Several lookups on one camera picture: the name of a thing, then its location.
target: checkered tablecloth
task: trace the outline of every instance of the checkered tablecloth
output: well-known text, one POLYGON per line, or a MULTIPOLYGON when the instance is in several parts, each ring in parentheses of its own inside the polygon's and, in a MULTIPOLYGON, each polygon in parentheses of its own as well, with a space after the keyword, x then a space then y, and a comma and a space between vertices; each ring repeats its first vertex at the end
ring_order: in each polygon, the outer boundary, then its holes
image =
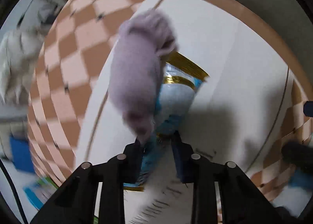
POLYGON ((93 86, 122 22, 144 0, 69 0, 40 52, 30 90, 29 139, 38 175, 57 185, 74 167, 93 86))

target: snack package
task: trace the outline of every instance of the snack package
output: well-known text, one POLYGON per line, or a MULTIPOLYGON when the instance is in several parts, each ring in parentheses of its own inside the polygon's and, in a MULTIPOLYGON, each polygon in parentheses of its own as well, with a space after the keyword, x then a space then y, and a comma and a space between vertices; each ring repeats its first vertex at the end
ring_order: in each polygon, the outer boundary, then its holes
POLYGON ((209 75, 178 52, 170 54, 164 68, 164 80, 155 106, 155 129, 144 146, 140 175, 135 184, 124 189, 143 191, 143 184, 162 157, 164 148, 187 114, 193 99, 209 75))

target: gold stripe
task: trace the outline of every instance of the gold stripe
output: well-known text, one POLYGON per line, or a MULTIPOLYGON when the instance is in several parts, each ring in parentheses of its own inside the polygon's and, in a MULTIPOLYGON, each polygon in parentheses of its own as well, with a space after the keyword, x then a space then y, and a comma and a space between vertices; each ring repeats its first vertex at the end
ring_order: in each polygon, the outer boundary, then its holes
POLYGON ((166 62, 187 73, 188 75, 200 79, 201 81, 204 81, 206 77, 209 77, 209 74, 207 74, 198 65, 176 51, 173 51, 170 54, 166 62))
POLYGON ((145 188, 143 186, 138 186, 138 187, 128 187, 128 186, 124 186, 123 187, 124 190, 127 190, 127 191, 144 191, 145 188))
POLYGON ((163 80, 164 84, 182 84, 182 85, 187 85, 190 88, 192 88, 192 90, 195 90, 195 85, 190 82, 188 79, 181 77, 181 76, 166 76, 164 77, 163 80))

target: silver screw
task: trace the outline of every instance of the silver screw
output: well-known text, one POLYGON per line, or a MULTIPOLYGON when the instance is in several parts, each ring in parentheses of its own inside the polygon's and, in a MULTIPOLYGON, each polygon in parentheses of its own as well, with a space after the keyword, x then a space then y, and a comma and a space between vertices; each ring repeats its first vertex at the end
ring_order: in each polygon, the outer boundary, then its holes
POLYGON ((80 165, 82 169, 90 168, 91 164, 89 162, 84 162, 82 165, 80 165))
POLYGON ((191 155, 191 158, 192 158, 192 159, 200 159, 201 156, 200 156, 199 154, 197 154, 197 153, 193 153, 193 154, 191 155))
POLYGON ((126 159, 126 155, 124 153, 121 153, 121 154, 117 155, 117 159, 118 160, 126 159))
POLYGON ((234 162, 232 162, 232 161, 229 161, 229 162, 227 163, 227 166, 228 166, 229 168, 235 168, 235 167, 236 167, 236 163, 234 163, 234 162))

